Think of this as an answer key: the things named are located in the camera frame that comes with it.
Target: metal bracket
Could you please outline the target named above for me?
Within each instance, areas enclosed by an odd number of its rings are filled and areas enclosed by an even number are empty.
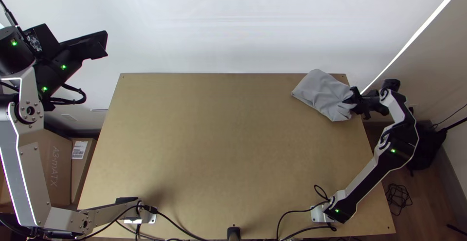
[[[335,222],[334,219],[324,213],[324,210],[326,210],[328,206],[329,204],[322,204],[311,210],[311,219],[313,222]]]

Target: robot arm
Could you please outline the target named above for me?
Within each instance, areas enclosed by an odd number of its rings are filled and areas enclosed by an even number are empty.
[[[379,103],[385,106],[394,123],[384,128],[374,156],[344,190],[337,191],[330,202],[311,211],[315,222],[345,223],[357,211],[358,203],[392,170],[402,168],[415,152],[418,134],[416,120],[405,106],[406,97],[390,88],[379,92]]]
[[[123,219],[154,223],[156,214],[137,197],[85,210],[53,207],[47,191],[37,142],[23,144],[44,128],[44,111],[54,109],[51,95],[87,58],[106,56],[105,31],[58,43],[43,24],[22,32],[0,29],[0,81],[19,93],[0,94],[0,156],[19,224],[37,227],[50,238],[78,239],[95,227]]]

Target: wooden floor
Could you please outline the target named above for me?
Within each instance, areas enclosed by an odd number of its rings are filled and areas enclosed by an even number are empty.
[[[365,126],[372,148],[381,135],[381,128]],[[384,188],[394,183],[404,185],[413,201],[399,216],[393,216],[396,234],[357,237],[361,241],[461,241],[467,237],[446,227],[447,223],[457,225],[446,192],[438,177],[435,166],[410,176],[402,168],[390,173],[384,180]],[[134,239],[91,238],[90,241],[128,241]],[[345,237],[344,240],[355,240]]]

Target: black cable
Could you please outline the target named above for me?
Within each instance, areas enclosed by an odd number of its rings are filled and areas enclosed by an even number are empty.
[[[15,232],[17,233],[18,235],[20,236],[24,236],[24,237],[27,237],[27,238],[33,238],[35,236],[33,235],[30,235],[30,234],[25,234],[23,232],[21,232],[20,230],[16,229],[15,227],[13,227],[12,225],[10,225],[9,223],[7,223],[4,219],[0,218],[0,223],[3,224],[6,228],[10,229],[12,232]]]
[[[314,205],[312,206],[311,208],[307,209],[307,210],[292,210],[292,211],[288,211],[288,212],[285,212],[281,218],[279,219],[279,222],[277,223],[277,228],[276,228],[276,240],[279,241],[279,226],[281,225],[281,221],[282,219],[284,218],[284,216],[286,216],[287,214],[290,214],[290,213],[305,213],[305,212],[309,212],[313,209],[315,209],[316,207],[322,205],[322,204],[325,204],[327,203],[328,201],[323,201],[321,203],[318,203],[317,205]]]
[[[178,228],[180,231],[182,231],[183,233],[185,233],[186,235],[194,238],[194,239],[197,239],[197,240],[200,240],[200,241],[207,241],[206,239],[204,238],[201,238],[195,234],[192,234],[190,232],[188,232],[187,230],[181,228],[178,224],[176,224],[175,222],[173,222],[170,218],[168,218],[166,215],[162,214],[161,212],[157,211],[157,214],[159,214],[160,216],[164,217],[165,219],[167,219],[167,221],[169,221],[171,224],[173,224],[176,228]]]
[[[389,205],[393,204],[394,206],[399,207],[399,211],[397,213],[394,213],[391,210],[391,214],[395,216],[400,215],[403,208],[413,204],[407,188],[403,185],[389,184],[388,190],[386,191],[386,200]]]
[[[337,228],[333,227],[330,223],[327,223],[326,226],[315,226],[315,227],[308,227],[308,228],[302,229],[300,231],[297,231],[297,232],[295,232],[293,234],[288,235],[286,238],[281,239],[281,241],[290,239],[290,238],[292,238],[292,237],[294,237],[294,236],[296,236],[296,235],[298,235],[300,233],[303,233],[303,232],[306,232],[306,231],[309,231],[309,230],[315,230],[315,229],[321,229],[321,228],[329,228],[334,232],[337,231]]]
[[[467,107],[467,103],[465,103],[465,105],[463,105],[460,109],[456,110],[453,114],[451,114],[449,117],[447,117],[446,119],[442,120],[441,122],[438,122],[438,123],[435,123],[431,126],[432,130],[436,129],[438,127],[438,125],[440,125],[441,123],[447,121],[448,119],[450,119],[452,116],[454,116],[456,113],[458,113],[460,110],[462,110],[463,108]]]
[[[316,193],[317,193],[319,196],[321,196],[324,200],[326,200],[326,201],[328,201],[328,202],[331,200],[331,199],[329,199],[329,198],[327,197],[326,192],[321,188],[321,186],[315,185],[314,188],[315,188]]]
[[[19,92],[19,89],[18,89],[18,88],[14,87],[14,86],[12,86],[12,85],[10,85],[10,84],[6,84],[5,82],[1,82],[1,81],[0,81],[0,85],[5,86],[5,87],[7,87],[7,88],[9,88],[9,89],[12,89],[12,90],[14,90],[14,91],[16,91],[16,92]]]
[[[326,191],[324,191],[323,188],[321,188],[321,186],[319,186],[319,185],[314,185],[314,188],[315,188],[316,193],[317,193],[321,198],[325,199],[326,201],[321,202],[321,203],[319,203],[319,204],[317,204],[317,205],[315,205],[315,206],[312,206],[310,209],[307,209],[307,210],[292,210],[292,211],[288,211],[288,212],[284,213],[284,214],[281,216],[281,218],[279,219],[279,222],[277,223],[277,228],[276,228],[276,240],[277,240],[277,241],[279,241],[279,226],[280,226],[281,221],[282,221],[282,219],[284,218],[285,215],[290,214],[290,213],[304,213],[304,212],[309,212],[309,211],[313,210],[315,207],[317,207],[317,206],[319,206],[319,205],[322,205],[322,204],[325,204],[325,203],[328,203],[328,202],[331,200],[331,199],[328,198],[328,196],[327,196],[327,194],[326,194]]]
[[[121,226],[123,229],[125,229],[126,231],[132,233],[132,234],[135,234],[136,235],[136,232],[129,229],[128,227],[124,226],[122,223],[120,223],[119,221],[116,221],[116,223]],[[142,237],[142,238],[146,238],[146,239],[149,239],[149,240],[152,240],[152,241],[166,241],[164,239],[159,239],[159,238],[155,238],[155,237],[150,237],[148,235],[145,235],[145,234],[142,234],[142,233],[139,233],[138,236]]]
[[[50,102],[54,105],[74,105],[74,104],[83,104],[86,102],[86,93],[82,91],[81,89],[77,89],[73,86],[70,86],[68,84],[63,83],[62,87],[64,89],[67,89],[69,91],[73,91],[76,93],[81,94],[83,97],[79,100],[70,100],[70,99],[64,99],[64,98],[56,98],[56,97],[51,97]]]
[[[81,239],[77,239],[77,241],[86,240],[86,239],[88,239],[88,238],[91,238],[91,237],[93,237],[93,236],[95,236],[95,235],[101,233],[102,231],[106,230],[109,226],[111,226],[113,223],[117,222],[117,220],[118,220],[122,215],[124,215],[126,212],[128,212],[129,210],[131,210],[131,209],[133,209],[133,208],[135,208],[135,207],[142,207],[142,205],[134,205],[134,206],[132,206],[132,207],[130,207],[130,208],[127,208],[127,209],[126,209],[125,211],[123,211],[120,215],[118,215],[112,222],[110,222],[110,223],[108,223],[106,226],[104,226],[101,230],[95,232],[94,234],[91,234],[91,235],[88,235],[88,236],[86,236],[86,237],[83,237],[83,238],[81,238]]]
[[[138,241],[138,236],[140,235],[140,229],[141,229],[141,224],[136,225],[136,231],[135,231],[135,241]]]

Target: black bag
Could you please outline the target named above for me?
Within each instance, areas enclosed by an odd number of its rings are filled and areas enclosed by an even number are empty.
[[[467,118],[464,118],[451,126],[442,128],[440,131],[435,131],[434,129],[427,128],[417,123],[415,128],[418,132],[418,145],[412,159],[407,163],[410,175],[413,176],[413,171],[415,170],[423,170],[430,167],[436,153],[439,151],[446,139],[448,130],[465,121],[467,121]]]

